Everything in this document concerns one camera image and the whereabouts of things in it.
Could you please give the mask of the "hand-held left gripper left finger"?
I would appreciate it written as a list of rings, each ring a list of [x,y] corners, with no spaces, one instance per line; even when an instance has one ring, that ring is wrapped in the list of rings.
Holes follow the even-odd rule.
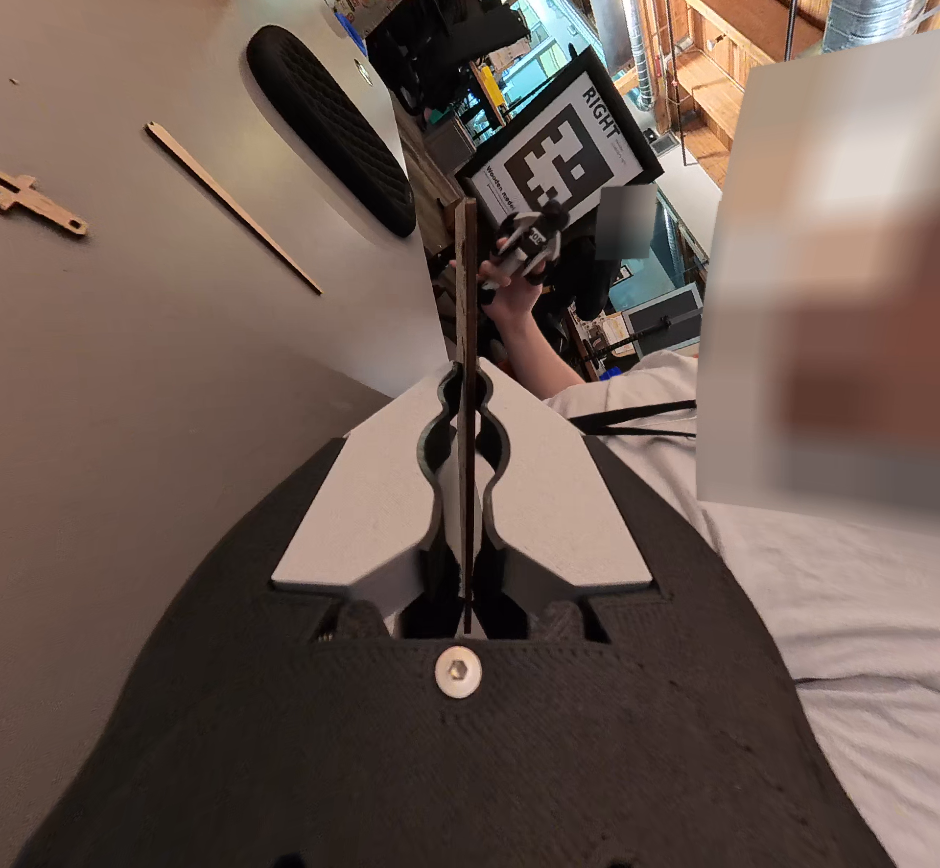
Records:
[[[450,362],[353,428],[271,577],[276,590],[368,601],[388,619],[429,590],[421,555],[456,528]]]

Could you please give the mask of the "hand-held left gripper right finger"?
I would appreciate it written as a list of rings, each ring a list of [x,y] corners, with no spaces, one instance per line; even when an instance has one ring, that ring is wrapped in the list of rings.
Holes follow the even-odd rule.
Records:
[[[482,358],[477,365],[480,505],[475,608],[652,589],[652,572],[591,453],[557,411]]]

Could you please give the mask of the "wooden model panel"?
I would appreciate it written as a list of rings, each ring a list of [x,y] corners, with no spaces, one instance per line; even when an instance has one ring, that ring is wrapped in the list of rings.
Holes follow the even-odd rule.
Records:
[[[460,629],[465,636],[469,636],[472,631],[472,582],[476,552],[476,242],[476,202],[466,198],[459,202],[455,210],[457,358],[462,371],[460,408],[455,418],[460,508],[458,558],[464,600]]]

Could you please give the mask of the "person's right forearm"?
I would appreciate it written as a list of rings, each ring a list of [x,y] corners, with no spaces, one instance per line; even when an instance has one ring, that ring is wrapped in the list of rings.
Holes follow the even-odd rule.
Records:
[[[558,356],[529,311],[487,308],[508,353],[516,379],[541,401],[557,397],[585,381]]]

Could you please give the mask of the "cross-shaped wooden model piece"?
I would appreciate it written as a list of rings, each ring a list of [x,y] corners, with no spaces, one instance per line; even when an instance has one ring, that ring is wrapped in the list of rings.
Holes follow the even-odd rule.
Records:
[[[57,228],[76,237],[88,234],[88,224],[65,207],[55,203],[38,190],[38,178],[19,174],[12,176],[1,172],[1,211],[22,208],[35,216],[46,219]]]

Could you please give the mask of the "person's right hand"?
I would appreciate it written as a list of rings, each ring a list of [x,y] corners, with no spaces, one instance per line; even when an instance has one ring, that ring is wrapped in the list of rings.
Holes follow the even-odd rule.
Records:
[[[540,263],[528,274],[523,274],[522,268],[510,274],[498,258],[481,262],[476,275],[478,301],[500,334],[516,333],[531,325],[532,310],[551,267]]]

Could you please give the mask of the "black framed tag sign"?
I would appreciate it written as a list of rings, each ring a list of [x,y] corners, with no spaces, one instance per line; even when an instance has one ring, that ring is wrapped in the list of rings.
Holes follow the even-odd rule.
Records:
[[[476,149],[457,173],[476,200],[480,234],[495,240],[513,213],[555,199],[570,223],[589,216],[605,186],[652,184],[664,174],[652,146],[589,47]]]

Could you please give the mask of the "grey framed screen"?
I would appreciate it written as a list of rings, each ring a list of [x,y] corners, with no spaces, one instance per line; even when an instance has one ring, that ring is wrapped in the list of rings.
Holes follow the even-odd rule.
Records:
[[[703,303],[695,283],[625,310],[621,316],[638,358],[700,342]]]

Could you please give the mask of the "black padded wrist rest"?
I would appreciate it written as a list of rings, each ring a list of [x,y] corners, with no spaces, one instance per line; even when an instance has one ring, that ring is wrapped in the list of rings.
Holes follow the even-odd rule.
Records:
[[[261,27],[246,62],[265,98],[382,225],[406,238],[417,227],[405,170],[333,75],[287,28]]]

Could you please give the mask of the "long tapered wooden stick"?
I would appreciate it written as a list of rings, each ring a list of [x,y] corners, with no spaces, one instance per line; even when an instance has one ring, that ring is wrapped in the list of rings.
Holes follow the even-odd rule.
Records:
[[[307,274],[296,260],[215,180],[208,171],[157,122],[145,124],[146,133],[175,159],[182,169],[194,178],[219,204],[221,204],[242,226],[260,240],[276,258],[298,276],[315,296],[323,295],[323,289]]]

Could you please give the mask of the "grey metal air duct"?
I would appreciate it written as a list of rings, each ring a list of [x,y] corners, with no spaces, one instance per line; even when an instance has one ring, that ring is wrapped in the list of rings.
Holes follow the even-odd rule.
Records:
[[[658,93],[644,35],[641,0],[589,0],[589,4],[608,72],[636,72],[634,103],[639,110],[652,113]]]

